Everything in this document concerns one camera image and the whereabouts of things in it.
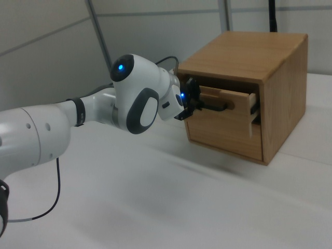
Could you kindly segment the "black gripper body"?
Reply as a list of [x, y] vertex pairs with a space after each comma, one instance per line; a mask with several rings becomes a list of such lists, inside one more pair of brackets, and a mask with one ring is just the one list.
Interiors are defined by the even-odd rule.
[[191, 93], [192, 93], [192, 82], [193, 78], [189, 78], [187, 82], [185, 83], [185, 102], [186, 102], [186, 108], [188, 110], [193, 110], [193, 105], [191, 104]]

